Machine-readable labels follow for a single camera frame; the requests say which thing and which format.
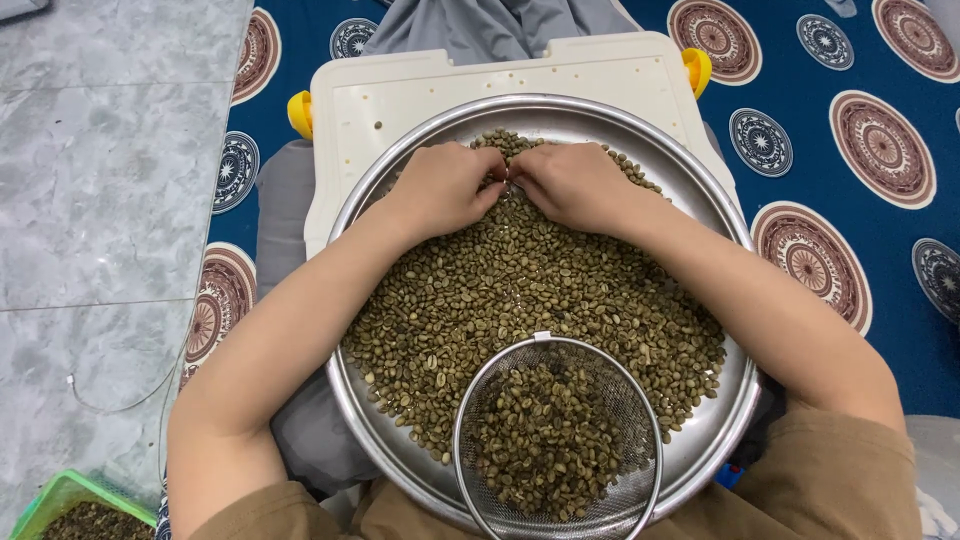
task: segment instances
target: person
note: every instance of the person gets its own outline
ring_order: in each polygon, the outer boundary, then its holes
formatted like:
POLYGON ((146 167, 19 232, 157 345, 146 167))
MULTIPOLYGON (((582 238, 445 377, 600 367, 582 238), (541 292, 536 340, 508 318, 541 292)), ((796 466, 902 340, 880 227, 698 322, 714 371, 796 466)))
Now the person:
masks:
POLYGON ((347 536, 288 481, 269 423, 324 365, 406 251, 479 220, 519 185, 545 216, 650 254, 788 392, 766 453, 729 491, 706 487, 639 538, 905 539, 921 535, 914 454, 880 355, 779 268, 631 184, 597 144, 542 145, 508 172, 493 148, 418 149, 396 186, 283 280, 177 399, 168 429, 174 536, 192 540, 475 538, 379 480, 347 536))

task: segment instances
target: mesh strainer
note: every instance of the mesh strainer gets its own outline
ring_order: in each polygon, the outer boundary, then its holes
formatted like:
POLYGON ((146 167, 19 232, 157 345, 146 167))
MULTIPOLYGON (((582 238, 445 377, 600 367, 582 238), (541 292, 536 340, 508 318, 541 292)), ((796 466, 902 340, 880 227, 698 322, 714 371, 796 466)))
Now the mesh strainer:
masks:
POLYGON ((461 401, 453 427, 453 463, 457 484, 477 525, 490 537, 513 539, 621 540, 634 538, 650 518, 660 491, 662 446, 653 408, 639 385, 619 363, 599 349, 576 339, 539 331, 534 337, 503 349, 477 372, 461 401), (545 514, 524 516, 497 501, 485 479, 477 473, 477 448, 473 426, 483 422, 481 404, 492 392, 490 382, 502 371, 520 364, 555 368, 565 362, 590 372, 602 382, 602 395, 624 437, 623 469, 617 485, 607 488, 607 498, 597 501, 583 518, 553 523, 545 514))

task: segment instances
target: green plastic basket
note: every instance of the green plastic basket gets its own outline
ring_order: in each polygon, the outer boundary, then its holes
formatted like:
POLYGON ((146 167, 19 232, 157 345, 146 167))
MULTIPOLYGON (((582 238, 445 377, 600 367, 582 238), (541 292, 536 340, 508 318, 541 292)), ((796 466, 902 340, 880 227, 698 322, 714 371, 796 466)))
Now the green plastic basket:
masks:
POLYGON ((16 520, 11 540, 37 540, 48 525, 69 512, 78 503, 100 503, 126 512, 152 528, 156 516, 133 503, 130 495, 101 480, 94 480, 67 469, 60 471, 43 486, 40 494, 16 520))

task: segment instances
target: sleeve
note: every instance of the sleeve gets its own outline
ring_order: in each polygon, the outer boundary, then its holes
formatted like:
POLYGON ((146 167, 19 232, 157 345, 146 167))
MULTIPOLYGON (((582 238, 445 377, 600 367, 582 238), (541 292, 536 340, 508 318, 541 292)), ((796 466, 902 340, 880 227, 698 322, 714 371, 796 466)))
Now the sleeve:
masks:
POLYGON ((274 484, 224 508, 190 540, 337 540, 340 529, 299 482, 274 484))
POLYGON ((869 420, 789 411, 733 492, 803 538, 920 538, 913 446, 869 420))

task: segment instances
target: strainer rim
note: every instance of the strainer rim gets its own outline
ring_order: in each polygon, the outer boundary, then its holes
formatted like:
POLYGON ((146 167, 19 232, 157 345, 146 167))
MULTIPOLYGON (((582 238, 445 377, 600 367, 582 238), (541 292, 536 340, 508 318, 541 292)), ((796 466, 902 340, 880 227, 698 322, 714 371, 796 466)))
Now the strainer rim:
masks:
POLYGON ((639 396, 640 400, 643 402, 643 406, 647 411, 647 415, 650 418, 652 428, 650 431, 654 434, 654 452, 655 452, 655 463, 654 463, 654 485, 653 489, 650 492, 650 500, 647 502, 646 507, 643 510, 643 515, 640 516, 639 520, 636 522, 634 527, 630 532, 624 537, 625 540, 631 540, 636 538, 638 534, 646 526, 647 522, 650 520, 651 515, 653 515, 654 509, 657 506, 657 497, 660 495, 660 480, 663 475, 663 444, 660 439, 660 430, 657 429, 657 416, 654 413, 653 407, 650 405, 650 401, 647 400, 647 395, 643 392, 643 389, 640 387, 639 383, 636 382, 634 377, 630 374, 625 367, 623 367, 620 362, 616 361, 612 356, 606 352, 598 349, 589 343, 581 341, 579 339, 574 339, 572 337, 566 337, 562 335, 554 335, 550 331, 535 331, 533 336, 528 337, 524 340, 517 341, 513 345, 504 347, 494 354, 489 360, 484 362, 484 365, 477 370, 476 374, 473 376, 473 379, 470 381, 470 384, 467 386, 467 390, 464 391, 464 396, 460 400, 460 406, 457 407, 457 416, 453 421, 453 472, 457 479, 457 488, 460 490, 460 496, 464 500, 464 504, 467 505, 467 509, 470 511, 470 515, 473 516, 473 521, 476 522, 477 526, 481 528, 490 538, 495 540, 502 540, 500 536, 493 531, 493 529, 487 524, 487 520, 480 513, 480 510, 477 509, 476 505, 473 503, 473 498, 469 495, 467 490, 467 480, 464 478, 463 463, 460 459, 460 432, 463 427, 464 416, 467 413, 467 403, 469 401, 470 395, 476 389, 477 384, 483 378, 483 376, 493 368, 493 365, 500 360, 503 356, 506 356, 508 353, 527 345, 533 345, 536 343, 569 343, 571 345, 577 345, 585 349, 589 349, 592 352, 600 355, 604 358, 613 368, 619 371, 620 375, 623 376, 631 387, 635 390, 636 394, 639 396))

